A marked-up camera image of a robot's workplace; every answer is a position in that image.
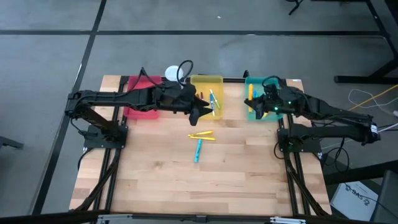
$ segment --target teal marker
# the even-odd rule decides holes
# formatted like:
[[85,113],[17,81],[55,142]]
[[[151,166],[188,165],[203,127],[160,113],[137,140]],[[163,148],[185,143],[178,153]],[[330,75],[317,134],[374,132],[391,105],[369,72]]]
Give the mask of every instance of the teal marker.
[[195,158],[193,160],[194,162],[198,162],[199,161],[200,148],[201,148],[201,139],[198,140],[197,151],[195,153]]

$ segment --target table leg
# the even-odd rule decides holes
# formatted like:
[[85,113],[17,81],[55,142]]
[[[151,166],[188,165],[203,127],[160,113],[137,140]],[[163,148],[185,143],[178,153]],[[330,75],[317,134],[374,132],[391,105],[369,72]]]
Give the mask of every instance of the table leg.
[[22,149],[22,147],[24,147],[23,143],[0,136],[0,148],[1,146],[11,146],[16,149]]
[[383,67],[379,68],[373,74],[367,77],[359,76],[335,76],[336,83],[363,83],[363,84],[398,84],[398,78],[384,77],[389,72],[398,68],[398,59],[393,59],[385,64]]
[[353,181],[383,177],[386,170],[398,171],[398,160],[367,167],[350,169],[347,172],[335,172],[324,176],[325,184],[340,184]]

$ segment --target white ball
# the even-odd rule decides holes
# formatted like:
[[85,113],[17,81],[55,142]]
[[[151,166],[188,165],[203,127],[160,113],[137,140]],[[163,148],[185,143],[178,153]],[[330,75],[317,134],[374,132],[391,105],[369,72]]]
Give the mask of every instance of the white ball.
[[[176,82],[177,81],[177,70],[178,70],[178,66],[172,65],[166,69],[166,71],[164,72],[164,76],[166,77],[166,79],[168,81]],[[184,76],[184,71],[182,70],[182,68],[180,68],[180,71],[178,73],[178,79],[181,79],[183,76]]]

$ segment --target cable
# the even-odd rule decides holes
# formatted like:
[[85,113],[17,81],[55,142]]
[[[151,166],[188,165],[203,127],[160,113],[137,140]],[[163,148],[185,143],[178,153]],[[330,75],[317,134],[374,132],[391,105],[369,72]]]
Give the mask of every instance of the cable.
[[279,157],[279,156],[277,156],[276,155],[276,146],[279,144],[279,141],[275,144],[275,146],[274,146],[274,155],[275,155],[275,157],[276,158],[278,158],[278,159],[284,159],[283,157]]
[[332,122],[329,122],[329,123],[321,123],[321,122],[314,122],[314,121],[311,121],[311,122],[314,123],[314,124],[322,124],[323,125],[322,127],[325,127],[325,126],[328,126],[328,125],[332,125],[334,127],[337,127],[337,125],[333,124],[335,121],[332,121]]
[[84,138],[88,136],[88,134],[84,133],[80,128],[78,128],[75,124],[73,124],[73,118],[70,118],[70,124],[77,129],[77,133],[82,135]]
[[[351,187],[350,187],[347,183],[343,183],[343,184],[345,184],[346,187],[347,187],[350,191],[354,192],[354,190],[351,189]],[[376,204],[378,204],[378,205],[380,205],[382,208],[384,208],[384,209],[385,209],[387,212],[389,212],[391,215],[393,215],[394,217],[398,218],[398,215],[394,214],[392,211],[390,211],[388,208],[386,208],[384,205],[382,205],[382,204],[381,204],[380,202],[378,202],[377,200],[374,200],[373,198],[369,198],[369,197],[367,197],[367,196],[360,195],[359,193],[357,193],[357,195],[360,196],[360,197],[363,197],[363,198],[372,200],[373,202],[375,202]]]
[[296,5],[293,7],[292,10],[290,10],[289,15],[291,16],[293,14],[294,11],[296,11],[296,9],[298,9],[300,7],[301,2],[303,2],[304,0],[286,0],[287,2],[294,2],[296,3]]
[[389,126],[389,127],[386,127],[386,128],[384,128],[384,129],[381,129],[381,130],[380,130],[380,131],[378,131],[378,132],[387,131],[388,129],[394,128],[394,127],[396,127],[396,126],[398,126],[398,123],[396,123],[396,124],[393,124],[393,125],[391,125],[391,126]]
[[[353,102],[353,101],[351,100],[351,94],[352,94],[353,91],[360,91],[361,93],[366,93],[366,94],[368,94],[369,96],[372,97],[371,99],[375,102],[375,105],[372,105],[372,106],[361,106],[361,105],[359,105],[359,104],[356,104],[355,102]],[[365,109],[366,109],[366,108],[372,108],[372,107],[377,106],[377,107],[380,108],[380,110],[382,110],[383,112],[385,112],[385,113],[387,113],[387,114],[389,114],[389,115],[394,115],[394,114],[391,113],[390,111],[387,111],[387,110],[383,109],[381,106],[387,106],[387,105],[389,105],[390,103],[394,102],[395,100],[398,100],[398,97],[395,98],[395,99],[393,99],[393,100],[391,100],[391,101],[388,102],[388,103],[384,103],[384,104],[381,104],[381,105],[380,105],[380,104],[374,99],[374,96],[373,96],[371,93],[368,93],[368,92],[366,92],[366,91],[359,90],[359,89],[352,89],[352,90],[348,93],[348,101],[351,102],[352,104],[354,104],[354,105],[356,105],[356,106],[358,106],[358,107],[360,107],[360,108],[365,108]]]
[[[335,155],[335,159],[333,160],[333,162],[332,162],[331,164],[325,163],[325,165],[326,165],[326,166],[335,165],[335,168],[336,168],[336,170],[337,170],[338,172],[347,172],[347,170],[349,169],[349,154],[348,154],[347,150],[345,150],[345,149],[343,148],[344,143],[345,143],[345,138],[343,138],[343,139],[341,140],[341,142],[340,142],[340,147],[333,148],[333,149],[329,150],[327,153],[325,153],[325,154],[329,154],[330,152],[332,152],[332,151],[334,151],[334,150],[337,150],[336,155]],[[340,154],[341,154],[342,151],[344,151],[345,154],[346,154],[346,156],[347,156],[347,166],[346,166],[346,169],[345,169],[345,170],[339,170],[339,168],[338,168],[338,166],[337,166],[337,159],[340,157]]]
[[379,96],[381,96],[381,95],[387,93],[388,91],[391,91],[391,90],[393,90],[393,89],[395,89],[395,88],[397,88],[397,87],[398,87],[398,85],[394,85],[393,87],[391,87],[391,88],[385,90],[384,92],[379,93],[379,94],[377,94],[376,96],[372,96],[372,98],[369,98],[369,99],[365,100],[364,102],[362,102],[362,103],[360,103],[360,104],[358,104],[358,105],[355,105],[354,107],[352,107],[352,108],[349,109],[349,110],[353,110],[353,109],[355,109],[355,108],[357,108],[357,107],[359,107],[359,106],[362,106],[362,105],[364,105],[365,103],[367,103],[367,102],[369,102],[369,101],[371,101],[371,100],[373,100],[373,99],[376,99],[377,97],[379,97]]
[[[189,62],[191,64],[191,67],[189,68],[188,72],[181,79],[179,79],[180,69],[181,69],[182,65],[184,65],[187,62]],[[191,74],[192,69],[193,69],[193,62],[191,60],[185,60],[185,61],[183,61],[180,64],[180,66],[178,66],[178,69],[177,69],[177,82],[178,82],[178,84],[180,84],[181,86],[185,86],[185,80],[187,79],[189,74]]]
[[92,149],[93,149],[93,148],[87,148],[87,150],[80,156],[79,161],[77,162],[77,170],[80,169],[80,163],[81,163],[81,160],[83,159],[83,157],[84,157],[87,153],[91,152]]
[[392,126],[392,125],[394,125],[394,124],[383,125],[383,126],[380,126],[379,128],[385,128],[385,127]]
[[280,86],[286,86],[286,85],[284,84],[284,81],[283,81],[281,78],[279,78],[279,77],[276,76],[276,75],[271,75],[271,76],[265,78],[265,79],[262,81],[262,83],[261,83],[262,87],[265,88],[266,86],[265,86],[264,84],[266,83],[266,81],[267,81],[268,79],[271,79],[271,78],[276,78],[276,79],[278,79],[278,84],[279,84]]

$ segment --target floor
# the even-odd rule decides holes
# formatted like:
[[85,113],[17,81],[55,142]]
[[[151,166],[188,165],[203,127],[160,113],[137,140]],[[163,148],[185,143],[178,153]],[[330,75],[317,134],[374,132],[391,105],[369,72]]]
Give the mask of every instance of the floor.
[[[387,6],[384,1],[373,3],[397,44],[398,27]],[[3,0],[0,29],[91,30],[99,6],[99,0]],[[304,1],[288,16],[292,7],[277,0],[113,0],[106,3],[99,30],[377,29],[360,2]],[[4,147],[0,152],[1,217],[30,213],[88,39],[88,35],[0,35],[0,135],[25,143],[23,150]],[[336,84],[333,76],[369,75],[392,54],[383,39],[363,37],[101,35],[95,38],[81,89],[97,90],[103,75],[133,75],[141,66],[150,74],[163,74],[169,65],[188,58],[195,63],[193,73],[241,77],[249,70],[252,76],[300,78],[309,95],[350,108],[351,89],[377,94],[389,86]],[[378,101],[385,103],[397,95],[394,90]],[[367,98],[363,93],[352,95],[355,102]],[[393,111],[398,104],[383,108]],[[397,121],[379,108],[356,111],[373,115],[380,126]],[[395,132],[383,133],[382,141],[364,147],[347,143],[350,166],[396,159],[394,137]],[[322,146],[336,142],[325,139]],[[68,128],[44,213],[67,211],[82,144],[83,138]]]

